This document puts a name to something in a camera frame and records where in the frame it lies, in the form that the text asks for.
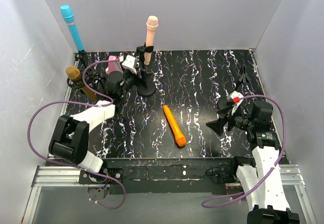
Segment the black round-base stand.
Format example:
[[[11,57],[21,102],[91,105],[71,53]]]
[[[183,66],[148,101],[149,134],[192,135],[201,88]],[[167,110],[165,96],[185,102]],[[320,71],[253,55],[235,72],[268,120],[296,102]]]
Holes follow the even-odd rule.
[[[141,77],[139,79],[139,86],[137,86],[137,93],[142,97],[150,97],[155,91],[156,87],[154,83],[149,82],[149,78],[152,72],[148,72],[145,67],[145,54],[151,53],[153,51],[153,46],[147,46],[144,44],[143,46],[136,48],[136,53],[139,54],[139,71]]]
[[[241,67],[240,73],[241,73],[241,75],[240,75],[239,79],[236,81],[236,85],[235,85],[235,88],[234,88],[234,91],[237,91],[237,92],[238,92],[238,89],[239,89],[239,87],[241,85],[246,84],[246,83],[248,83],[248,82],[251,81],[250,77],[246,73],[246,66],[245,65],[243,65]],[[220,98],[219,101],[218,101],[218,103],[219,102],[227,102],[227,97],[228,96],[226,96],[224,98]]]

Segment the black tripod shock-mount stand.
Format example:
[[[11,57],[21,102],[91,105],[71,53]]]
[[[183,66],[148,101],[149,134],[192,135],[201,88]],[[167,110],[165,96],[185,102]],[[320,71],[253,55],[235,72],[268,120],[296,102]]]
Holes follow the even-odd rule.
[[[89,87],[91,87],[92,89],[94,89],[96,91],[104,90],[104,84],[106,82],[106,77],[101,76],[98,72],[95,72],[95,73],[87,72],[85,75],[85,80],[86,80],[86,83],[89,85]],[[73,89],[81,89],[85,86],[85,84],[83,83],[82,77],[80,79],[78,79],[77,81],[72,81],[71,79],[68,78],[66,80],[66,82],[67,82],[67,85]]]

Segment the orange microphone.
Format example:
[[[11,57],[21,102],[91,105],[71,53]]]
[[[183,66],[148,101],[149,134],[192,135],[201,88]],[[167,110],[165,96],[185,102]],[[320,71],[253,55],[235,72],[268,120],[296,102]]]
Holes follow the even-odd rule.
[[[180,130],[179,125],[176,122],[170,108],[167,105],[164,105],[163,110],[164,110],[164,114],[165,114],[165,116],[167,118],[167,121],[168,121],[168,123],[170,125],[170,128],[171,128],[171,130],[172,130],[172,132],[174,134],[176,144],[180,148],[184,147],[187,144],[186,137],[184,136],[184,134]]]

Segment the cream pink microphone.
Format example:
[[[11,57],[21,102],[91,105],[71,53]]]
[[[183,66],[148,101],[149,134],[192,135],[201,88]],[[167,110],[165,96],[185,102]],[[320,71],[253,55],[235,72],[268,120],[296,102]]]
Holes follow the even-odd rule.
[[[155,32],[158,28],[158,18],[156,16],[149,16],[146,22],[146,28],[147,28],[147,34],[146,34],[146,47],[153,46],[154,44],[154,37],[155,37]],[[145,65],[150,64],[151,60],[151,54],[152,52],[145,52],[144,57],[145,57]]]

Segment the gold microphone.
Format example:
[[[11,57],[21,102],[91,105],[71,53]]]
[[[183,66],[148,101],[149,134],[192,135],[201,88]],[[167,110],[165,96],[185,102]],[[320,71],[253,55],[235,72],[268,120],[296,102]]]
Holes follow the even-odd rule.
[[[92,101],[97,101],[96,94],[85,86],[82,74],[79,69],[74,66],[68,66],[66,68],[67,84],[74,89],[81,89],[82,92]]]

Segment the blue microphone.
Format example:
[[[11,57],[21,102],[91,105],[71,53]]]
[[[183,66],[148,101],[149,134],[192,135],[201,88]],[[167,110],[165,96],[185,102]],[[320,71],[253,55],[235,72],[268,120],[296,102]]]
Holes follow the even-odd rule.
[[[65,23],[67,24],[67,27],[69,29],[69,32],[71,34],[71,37],[74,41],[75,47],[78,51],[84,50],[84,45],[82,43],[79,31],[77,29],[77,25],[75,23],[74,14],[70,8],[69,5],[62,5],[60,7],[61,15]]]

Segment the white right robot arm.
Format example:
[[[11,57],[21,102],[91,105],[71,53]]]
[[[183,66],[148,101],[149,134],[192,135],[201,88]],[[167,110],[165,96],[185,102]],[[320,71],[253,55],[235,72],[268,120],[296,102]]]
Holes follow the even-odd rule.
[[[286,199],[280,168],[275,164],[280,155],[279,140],[270,130],[273,106],[256,101],[251,114],[244,114],[238,98],[223,99],[217,105],[218,119],[206,123],[221,135],[224,125],[247,132],[253,158],[235,157],[230,170],[247,194],[248,223],[299,223],[297,213],[291,211]]]

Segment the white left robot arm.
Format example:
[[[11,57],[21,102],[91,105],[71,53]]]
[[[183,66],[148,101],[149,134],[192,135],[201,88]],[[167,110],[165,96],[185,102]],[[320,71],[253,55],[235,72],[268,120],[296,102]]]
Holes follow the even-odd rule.
[[[136,57],[127,55],[121,64],[123,72],[112,71],[108,74],[104,93],[113,98],[113,104],[102,107],[108,102],[100,100],[95,107],[82,113],[60,116],[49,144],[49,153],[83,169],[99,173],[104,168],[104,162],[88,151],[89,134],[123,107],[126,94],[133,86],[137,87],[137,92],[148,89],[144,62],[144,53],[138,53]]]

